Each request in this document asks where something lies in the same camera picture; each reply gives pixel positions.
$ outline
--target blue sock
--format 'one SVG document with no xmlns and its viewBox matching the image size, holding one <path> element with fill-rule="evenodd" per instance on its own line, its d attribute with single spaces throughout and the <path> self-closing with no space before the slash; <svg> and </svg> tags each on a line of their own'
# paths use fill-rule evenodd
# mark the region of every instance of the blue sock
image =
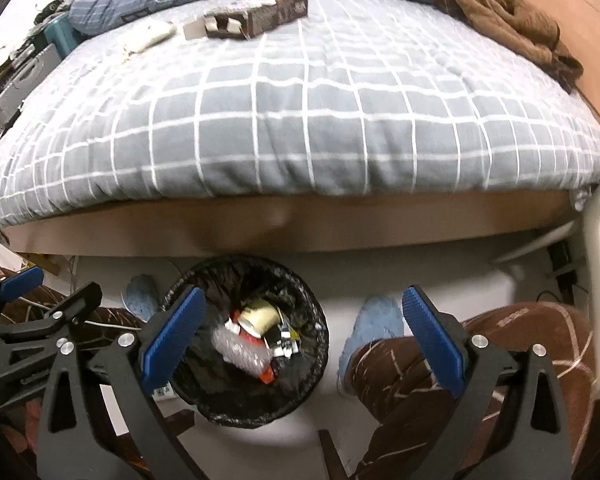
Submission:
<svg viewBox="0 0 600 480">
<path fill-rule="evenodd" d="M 351 336 L 344 343 L 340 356 L 338 382 L 345 386 L 344 377 L 354 352 L 378 339 L 392 339 L 404 335 L 402 312 L 394 298 L 375 296 L 366 300 L 353 325 Z"/>
<path fill-rule="evenodd" d="M 122 293 L 126 309 L 144 322 L 158 312 L 158 287 L 155 280 L 146 274 L 134 276 Z"/>
</svg>

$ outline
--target white floor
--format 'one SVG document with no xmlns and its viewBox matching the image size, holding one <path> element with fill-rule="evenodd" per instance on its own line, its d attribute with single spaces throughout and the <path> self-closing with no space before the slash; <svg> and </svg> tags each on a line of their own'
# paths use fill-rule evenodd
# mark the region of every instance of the white floor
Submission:
<svg viewBox="0 0 600 480">
<path fill-rule="evenodd" d="M 515 301 L 535 300 L 545 289 L 557 292 L 555 280 L 545 277 L 551 270 L 546 251 L 507 268 L 495 269 L 489 264 L 495 255 L 529 239 L 530 234 L 514 234 L 384 250 L 268 254 L 302 276 L 325 311 L 330 361 L 324 378 L 304 405 L 273 424 L 258 430 L 234 430 L 213 426 L 199 417 L 182 442 L 212 480 L 261 479 L 263 473 L 264 478 L 317 480 L 326 478 L 317 430 L 328 429 L 347 471 L 352 472 L 377 423 L 356 400 L 339 396 L 335 377 L 344 341 L 364 299 L 374 294 L 398 299 L 408 285 L 417 283 L 440 310 L 462 320 Z M 194 261 L 174 263 L 185 269 Z M 120 291 L 133 275 L 142 272 L 153 275 L 162 292 L 178 276 L 174 264 L 165 259 L 80 258 L 77 285 L 96 281 L 103 288 L 104 304 L 120 305 Z M 66 282 L 49 282 L 58 290 L 68 288 Z M 168 414 L 182 404 L 165 401 L 161 407 Z M 113 414 L 112 418 L 116 429 L 125 431 L 120 416 Z"/>
</svg>

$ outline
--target box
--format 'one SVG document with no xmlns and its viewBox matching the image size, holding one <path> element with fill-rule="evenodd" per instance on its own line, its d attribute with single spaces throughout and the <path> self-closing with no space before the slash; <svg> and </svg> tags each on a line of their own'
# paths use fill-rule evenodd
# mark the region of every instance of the box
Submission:
<svg viewBox="0 0 600 480">
<path fill-rule="evenodd" d="M 206 13 L 204 24 L 210 38 L 249 40 L 307 13 L 308 0 L 245 0 Z"/>
</svg>

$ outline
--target blue gripper pad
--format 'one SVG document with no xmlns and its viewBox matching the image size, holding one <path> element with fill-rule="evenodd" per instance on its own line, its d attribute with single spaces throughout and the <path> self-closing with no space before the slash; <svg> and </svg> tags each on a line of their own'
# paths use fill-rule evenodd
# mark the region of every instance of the blue gripper pad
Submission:
<svg viewBox="0 0 600 480">
<path fill-rule="evenodd" d="M 464 361 L 459 349 L 431 311 L 430 304 L 422 291 L 410 286 L 402 295 L 402 315 L 438 384 L 451 391 L 457 399 L 465 386 Z"/>
<path fill-rule="evenodd" d="M 7 278 L 0 286 L 0 301 L 11 303 L 20 296 L 31 292 L 37 286 L 42 285 L 45 279 L 45 271 L 40 267 L 31 267 Z"/>
<path fill-rule="evenodd" d="M 182 355 L 206 314 L 205 293 L 193 288 L 144 352 L 140 383 L 148 395 L 171 380 Z"/>
</svg>

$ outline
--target white grid pattern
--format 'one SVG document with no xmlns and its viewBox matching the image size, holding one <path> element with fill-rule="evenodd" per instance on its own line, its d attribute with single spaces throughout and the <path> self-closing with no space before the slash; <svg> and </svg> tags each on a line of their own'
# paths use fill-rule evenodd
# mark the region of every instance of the white grid pattern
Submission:
<svg viewBox="0 0 600 480">
<path fill-rule="evenodd" d="M 413 2 L 310 0 L 309 14 L 248 42 L 177 35 L 126 63 L 127 27 L 81 45 L 0 142 L 0 226 L 110 200 L 600 179 L 600 126 L 525 59 Z"/>
</svg>

